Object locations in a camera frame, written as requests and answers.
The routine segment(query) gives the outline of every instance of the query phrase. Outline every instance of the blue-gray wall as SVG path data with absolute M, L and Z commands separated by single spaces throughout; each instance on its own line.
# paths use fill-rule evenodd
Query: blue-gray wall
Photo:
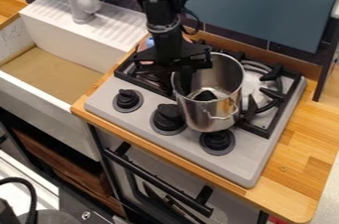
M 334 0 L 189 0 L 203 22 L 315 53 Z

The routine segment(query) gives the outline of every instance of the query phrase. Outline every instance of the black cable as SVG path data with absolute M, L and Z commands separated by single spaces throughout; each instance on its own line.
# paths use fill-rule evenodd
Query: black cable
M 190 35 L 190 36 L 193 36 L 195 34 L 197 34 L 199 32 L 199 27 L 201 25 L 201 22 L 200 22 L 200 19 L 197 17 L 196 14 L 194 14 L 192 11 L 190 11 L 189 9 L 187 8 L 183 8 L 182 9 L 182 13 L 185 13 L 185 14 L 189 14 L 190 16 L 192 16 L 193 18 L 195 18 L 196 20 L 196 26 L 194 28 L 194 30 L 192 32 L 189 32 L 183 25 L 181 25 L 181 30 L 187 34 L 187 35 Z
M 31 193 L 31 206 L 30 206 L 30 211 L 28 212 L 28 215 L 27 215 L 26 224 L 36 224 L 37 223 L 37 202 L 38 202 L 36 190 L 34 189 L 34 187 L 32 186 L 30 182 L 19 177 L 8 177 L 8 178 L 1 179 L 0 185 L 10 183 L 10 182 L 22 183 L 26 185 L 26 187 L 29 189 Z

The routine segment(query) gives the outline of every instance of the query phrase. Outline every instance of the burner grate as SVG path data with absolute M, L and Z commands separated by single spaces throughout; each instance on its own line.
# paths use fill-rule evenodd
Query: burner grate
M 246 110 L 243 109 L 241 119 L 236 125 L 243 130 L 268 139 L 276 127 L 280 117 L 282 116 L 283 111 L 286 108 L 293 93 L 295 92 L 300 82 L 301 74 L 285 69 L 281 64 L 271 66 L 253 59 L 244 53 L 233 53 L 225 50 L 221 51 L 220 49 L 216 48 L 213 48 L 213 51 L 232 56 L 237 59 L 247 70 L 261 74 L 262 76 L 260 77 L 260 81 L 272 81 L 275 83 L 276 89 L 268 89 L 264 87 L 260 88 L 260 92 L 271 99 L 271 101 L 266 105 L 259 107 L 256 99 L 252 95 L 249 96 L 249 107 Z M 126 59 L 115 70 L 114 75 L 120 79 L 155 92 L 163 97 L 175 100 L 175 96 L 172 93 L 170 84 L 170 73 L 136 74 L 134 63 L 130 59 Z M 283 92 L 282 77 L 287 77 L 292 80 L 292 84 L 287 92 Z M 253 120 L 257 116 L 264 115 L 266 112 L 270 112 L 270 110 L 274 108 L 277 108 L 277 112 L 268 126 L 263 128 L 253 123 Z

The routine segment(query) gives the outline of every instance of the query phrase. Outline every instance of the pot handle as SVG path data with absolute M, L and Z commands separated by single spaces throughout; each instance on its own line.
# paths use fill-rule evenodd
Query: pot handle
M 233 102 L 233 109 L 234 109 L 234 111 L 231 114 L 229 114 L 227 117 L 213 117 L 211 115 L 211 113 L 208 110 L 204 109 L 204 108 L 202 108 L 202 111 L 207 114 L 209 119 L 227 120 L 227 119 L 230 119 L 230 116 L 233 116 L 233 115 L 239 113 L 239 106 L 236 104 L 236 102 L 234 100 L 232 100 L 232 102 Z

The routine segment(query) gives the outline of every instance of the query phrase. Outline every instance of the gas stove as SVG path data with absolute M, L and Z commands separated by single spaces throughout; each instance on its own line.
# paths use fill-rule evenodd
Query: gas stove
M 218 51 L 245 69 L 242 115 L 231 129 L 200 133 L 184 125 L 170 74 L 136 74 L 130 60 L 86 101 L 85 109 L 246 188 L 265 167 L 303 90 L 306 79 L 281 64 L 264 64 L 243 53 Z

